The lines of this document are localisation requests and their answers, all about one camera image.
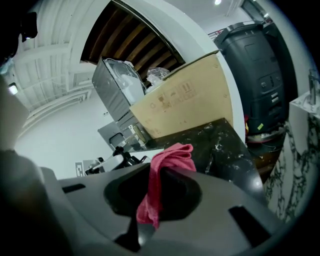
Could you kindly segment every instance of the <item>yellow sticker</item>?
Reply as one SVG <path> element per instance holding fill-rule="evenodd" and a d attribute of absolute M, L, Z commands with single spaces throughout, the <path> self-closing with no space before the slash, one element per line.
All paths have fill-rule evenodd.
<path fill-rule="evenodd" d="M 258 130 L 260 131 L 262 127 L 264 127 L 264 124 L 260 123 L 260 125 L 258 126 Z"/>

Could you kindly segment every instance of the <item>black marble countertop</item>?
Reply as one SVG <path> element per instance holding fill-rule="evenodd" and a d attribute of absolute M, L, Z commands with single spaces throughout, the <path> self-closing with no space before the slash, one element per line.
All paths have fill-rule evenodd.
<path fill-rule="evenodd" d="M 226 119 L 152 139 L 145 146 L 148 150 L 166 149 L 175 143 L 193 146 L 191 154 L 197 172 L 232 182 L 260 203 L 267 204 L 253 159 Z"/>

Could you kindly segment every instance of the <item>cardboard box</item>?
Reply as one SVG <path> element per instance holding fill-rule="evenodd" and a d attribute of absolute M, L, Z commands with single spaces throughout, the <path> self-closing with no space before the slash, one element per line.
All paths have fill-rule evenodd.
<path fill-rule="evenodd" d="M 157 89 L 130 107 L 152 138 L 220 118 L 233 125 L 229 88 L 216 53 L 174 70 Z"/>

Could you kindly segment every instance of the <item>ceiling light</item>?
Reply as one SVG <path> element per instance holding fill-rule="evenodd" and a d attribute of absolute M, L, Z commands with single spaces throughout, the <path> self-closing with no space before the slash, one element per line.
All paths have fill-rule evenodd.
<path fill-rule="evenodd" d="M 18 89 L 17 89 L 17 87 L 16 87 L 15 85 L 11 85 L 11 86 L 9 87 L 9 91 L 10 91 L 10 93 L 11 93 L 12 95 L 15 95 L 15 94 L 18 93 Z"/>

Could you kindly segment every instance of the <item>red rag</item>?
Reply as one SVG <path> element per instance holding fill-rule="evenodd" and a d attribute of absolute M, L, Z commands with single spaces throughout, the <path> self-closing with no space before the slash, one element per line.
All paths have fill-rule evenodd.
<path fill-rule="evenodd" d="M 159 227 L 159 212 L 162 210 L 160 170 L 163 167 L 181 167 L 195 172 L 196 167 L 191 159 L 193 149 L 191 144 L 176 143 L 152 158 L 148 192 L 136 212 L 136 220 L 139 223 L 153 224 L 156 229 Z"/>

